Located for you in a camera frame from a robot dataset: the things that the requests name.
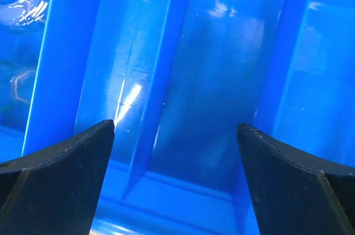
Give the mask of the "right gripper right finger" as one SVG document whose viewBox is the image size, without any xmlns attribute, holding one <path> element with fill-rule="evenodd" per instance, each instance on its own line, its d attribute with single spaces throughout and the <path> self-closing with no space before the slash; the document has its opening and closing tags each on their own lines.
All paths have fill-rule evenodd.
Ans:
<svg viewBox="0 0 355 235">
<path fill-rule="evenodd" d="M 245 123 L 236 138 L 261 234 L 354 234 L 354 167 Z"/>
</svg>

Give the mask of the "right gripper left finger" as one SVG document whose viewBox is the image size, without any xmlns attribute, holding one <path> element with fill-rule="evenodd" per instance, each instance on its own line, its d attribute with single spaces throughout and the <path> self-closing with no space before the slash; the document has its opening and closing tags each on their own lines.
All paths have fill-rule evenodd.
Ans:
<svg viewBox="0 0 355 235">
<path fill-rule="evenodd" d="M 104 120 L 1 163 L 1 234 L 89 234 L 114 137 Z"/>
</svg>

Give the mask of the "blue compartment bin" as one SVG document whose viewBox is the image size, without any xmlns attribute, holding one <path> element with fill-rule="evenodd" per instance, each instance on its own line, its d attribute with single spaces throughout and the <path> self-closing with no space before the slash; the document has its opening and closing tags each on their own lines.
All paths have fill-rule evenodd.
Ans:
<svg viewBox="0 0 355 235">
<path fill-rule="evenodd" d="M 261 234 L 240 123 L 354 167 L 354 0 L 50 0 L 1 28 L 1 163 L 103 120 L 89 234 Z"/>
</svg>

